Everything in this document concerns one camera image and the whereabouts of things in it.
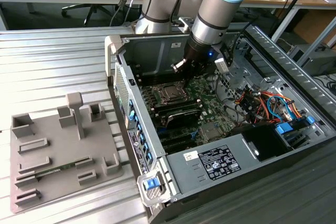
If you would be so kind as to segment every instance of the white label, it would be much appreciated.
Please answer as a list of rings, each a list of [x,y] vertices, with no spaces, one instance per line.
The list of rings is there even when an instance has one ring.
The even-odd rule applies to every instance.
[[[181,43],[172,43],[172,48],[181,47]]]
[[[198,153],[197,151],[192,151],[192,152],[184,153],[183,156],[186,161],[189,161],[189,160],[198,158]]]
[[[231,165],[231,168],[235,168],[235,167],[237,167],[237,166],[238,166],[238,164],[235,163],[235,164]]]

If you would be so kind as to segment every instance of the blue cable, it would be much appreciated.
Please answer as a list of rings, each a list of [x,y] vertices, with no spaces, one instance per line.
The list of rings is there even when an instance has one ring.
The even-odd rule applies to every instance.
[[[287,109],[287,111],[288,111],[288,113],[289,113],[289,115],[290,115],[290,117],[291,117],[292,119],[297,119],[296,115],[290,111],[287,102],[286,102],[282,97],[278,97],[278,96],[276,96],[276,95],[270,97],[270,98],[268,99],[268,101],[267,101],[267,108],[268,108],[269,113],[271,113],[272,115],[274,115],[274,116],[276,116],[278,119],[280,119],[280,121],[281,121],[281,123],[282,123],[282,118],[281,118],[279,115],[273,113],[272,109],[270,108],[270,104],[269,104],[269,103],[270,103],[270,100],[271,100],[273,97],[278,98],[280,101],[282,101],[282,102],[284,103],[284,105],[286,106],[286,109]]]

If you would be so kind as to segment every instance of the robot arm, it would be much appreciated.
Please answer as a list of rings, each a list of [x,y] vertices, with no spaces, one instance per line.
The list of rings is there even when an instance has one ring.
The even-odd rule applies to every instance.
[[[195,23],[192,27],[192,32],[185,46],[184,56],[182,61],[173,65],[175,72],[183,72],[187,79],[192,78],[200,72],[206,65],[209,55],[212,54],[211,45],[221,42],[222,36],[232,21],[238,7],[243,0],[202,0]],[[150,6],[151,12],[147,13],[146,19],[151,19],[151,15],[159,12],[165,3],[167,6],[170,0],[155,0],[161,8],[157,9],[156,6]],[[184,3],[183,0],[180,4],[180,10],[190,4]],[[147,9],[147,5],[143,6],[143,14]]]

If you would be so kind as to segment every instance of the gray table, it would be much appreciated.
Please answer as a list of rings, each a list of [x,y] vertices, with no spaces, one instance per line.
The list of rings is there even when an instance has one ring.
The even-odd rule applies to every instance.
[[[0,35],[0,222],[148,222],[105,82],[103,41],[117,33],[131,30],[80,28]],[[56,113],[55,107],[66,103],[64,95],[73,91],[82,92],[85,104],[101,102],[108,112],[124,175],[13,214],[9,209],[9,115],[30,112],[37,118]]]
[[[7,31],[0,34],[0,222],[147,223],[104,81],[103,40],[127,28]],[[56,113],[67,92],[108,111],[125,174],[35,207],[9,210],[9,126],[13,112]],[[336,141],[291,168],[214,200],[170,223],[336,223]]]

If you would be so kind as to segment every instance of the blue latch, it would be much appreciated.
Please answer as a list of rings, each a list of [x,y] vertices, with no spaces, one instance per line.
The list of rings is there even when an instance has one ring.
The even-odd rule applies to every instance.
[[[160,186],[160,181],[159,181],[158,178],[150,178],[148,180],[145,180],[143,182],[143,184],[144,184],[146,190],[150,190],[150,189],[153,189],[155,187],[159,187]]]
[[[280,134],[285,134],[289,131],[292,131],[293,128],[292,126],[289,125],[289,123],[281,123],[277,126],[277,131],[280,133]]]
[[[153,162],[153,157],[152,154],[150,152],[147,153],[147,159],[148,159],[148,163],[151,165]]]
[[[134,116],[135,116],[135,111],[132,110],[128,118],[129,118],[130,120],[133,120],[133,119],[134,119]]]
[[[149,150],[148,143],[145,143],[143,145],[143,151],[146,153],[146,151],[148,151],[148,150]]]
[[[308,123],[313,124],[315,122],[315,119],[310,115],[307,117],[307,121]]]
[[[145,142],[145,136],[143,133],[140,134],[140,143],[143,144]]]

